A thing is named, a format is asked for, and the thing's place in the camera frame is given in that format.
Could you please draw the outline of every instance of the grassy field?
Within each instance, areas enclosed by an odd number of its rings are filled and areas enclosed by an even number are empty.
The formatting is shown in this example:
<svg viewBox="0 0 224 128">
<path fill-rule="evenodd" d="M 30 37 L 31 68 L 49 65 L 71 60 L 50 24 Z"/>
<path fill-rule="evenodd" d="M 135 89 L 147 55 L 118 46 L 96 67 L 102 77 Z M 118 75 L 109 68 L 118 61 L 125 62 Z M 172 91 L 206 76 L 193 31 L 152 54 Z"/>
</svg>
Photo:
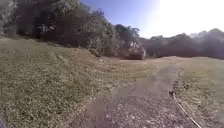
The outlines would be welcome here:
<svg viewBox="0 0 224 128">
<path fill-rule="evenodd" d="M 176 63 L 184 108 L 202 127 L 223 127 L 224 60 L 99 59 L 84 49 L 25 39 L 0 39 L 0 121 L 13 128 L 54 128 L 84 100 Z"/>
<path fill-rule="evenodd" d="M 103 60 L 87 50 L 0 40 L 0 120 L 6 127 L 56 127 L 85 98 L 146 77 L 159 62 Z"/>
<path fill-rule="evenodd" d="M 182 68 L 183 106 L 203 128 L 223 128 L 224 60 L 186 59 Z"/>
</svg>

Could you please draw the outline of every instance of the green grass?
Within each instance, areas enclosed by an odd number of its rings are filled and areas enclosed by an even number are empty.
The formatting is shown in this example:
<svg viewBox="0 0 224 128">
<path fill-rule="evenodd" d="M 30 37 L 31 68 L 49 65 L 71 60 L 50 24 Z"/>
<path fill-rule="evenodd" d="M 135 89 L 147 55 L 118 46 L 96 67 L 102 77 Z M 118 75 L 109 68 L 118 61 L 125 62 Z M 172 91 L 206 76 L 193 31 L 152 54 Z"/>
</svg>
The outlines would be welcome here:
<svg viewBox="0 0 224 128">
<path fill-rule="evenodd" d="M 203 128 L 224 126 L 224 60 L 187 59 L 179 97 Z"/>
<path fill-rule="evenodd" d="M 100 62 L 83 49 L 1 39 L 0 120 L 10 128 L 56 127 L 85 98 L 146 77 L 156 64 Z"/>
</svg>

